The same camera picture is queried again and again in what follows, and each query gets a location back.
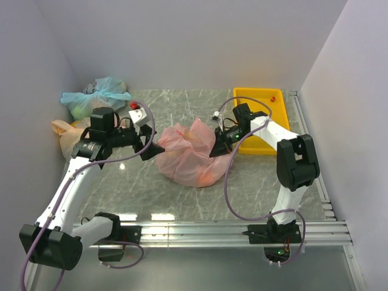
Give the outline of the pink plastic bag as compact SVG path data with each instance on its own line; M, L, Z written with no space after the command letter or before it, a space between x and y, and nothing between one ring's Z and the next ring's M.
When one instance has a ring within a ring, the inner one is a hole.
M202 173L212 173L218 181L227 170L231 154L210 158L214 143L214 129L200 118L191 127L179 123L166 127L157 142L165 148L164 153L156 156L159 173L188 187L200 188L198 178Z

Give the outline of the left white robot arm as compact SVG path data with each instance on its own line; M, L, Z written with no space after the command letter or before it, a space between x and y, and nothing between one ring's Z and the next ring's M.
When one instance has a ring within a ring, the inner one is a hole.
M34 224L23 225L19 233L27 262L72 270L86 248L99 241L114 244L121 239L118 215L100 212L79 227L73 224L92 181L113 162L113 149L131 146L135 156L148 160L164 151L153 143L155 133L153 114L141 102L129 111L127 127L121 127L112 108L93 110L90 125L75 144L68 171L50 204Z

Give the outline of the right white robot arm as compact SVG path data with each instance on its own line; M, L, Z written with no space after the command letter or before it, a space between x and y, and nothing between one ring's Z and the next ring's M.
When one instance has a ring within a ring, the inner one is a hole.
M210 157L232 154L232 165L238 147L251 136L257 136L276 151L276 175L281 184L275 206L268 215L267 235L274 242L282 241L296 223L299 204L320 175L313 138L285 129L274 120L272 112L253 112L242 103L233 109L236 124L225 129L223 123L215 129L215 143Z

